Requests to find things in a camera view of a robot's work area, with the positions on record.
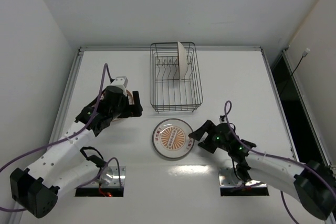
orange patterned plate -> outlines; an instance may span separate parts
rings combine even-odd
[[[187,155],[194,146],[188,135],[193,130],[180,119],[167,119],[158,124],[153,132],[153,145],[166,158],[176,159]]]

wall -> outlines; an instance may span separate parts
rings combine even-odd
[[[48,143],[74,54],[43,0],[0,0],[1,166]],[[14,205],[10,173],[35,158],[2,172],[0,206]]]
[[[315,0],[45,0],[82,45],[261,45],[273,62]]]
[[[288,50],[294,69],[302,52],[310,53],[296,71],[313,120],[333,161],[336,162],[336,0],[319,0]]]

white plate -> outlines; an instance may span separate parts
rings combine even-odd
[[[180,80],[184,79],[185,74],[188,71],[188,66],[187,66],[187,52],[185,51],[185,48],[180,42],[177,42],[177,58],[178,58],[178,71],[180,74]]]
[[[194,146],[194,140],[188,137],[192,132],[189,124],[180,119],[164,120],[153,132],[154,148],[166,158],[182,158]]]

dish rack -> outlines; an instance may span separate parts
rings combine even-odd
[[[177,42],[153,43],[150,59],[150,102],[158,113],[195,111],[203,102],[196,46],[182,42],[187,72],[180,80]]]

table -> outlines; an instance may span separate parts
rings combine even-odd
[[[82,49],[52,137],[55,140],[64,134],[96,96],[105,62],[112,77],[127,76],[127,88],[139,91],[143,115],[112,123],[89,144],[104,157],[115,156],[126,166],[124,197],[74,197],[73,191],[59,199],[43,219],[25,212],[21,223],[291,223],[280,192],[271,186],[270,196],[221,197],[217,169],[231,164],[224,151],[210,154],[196,143],[179,161],[164,160],[155,152],[151,137],[159,122],[179,118],[195,130],[207,119],[218,122],[225,101],[231,100],[229,119],[240,137],[268,153],[296,154],[291,151],[291,137],[260,48],[204,47],[197,48],[197,56],[203,104],[189,114],[157,114],[149,99],[148,49]],[[290,196],[286,201],[300,223],[323,223]]]

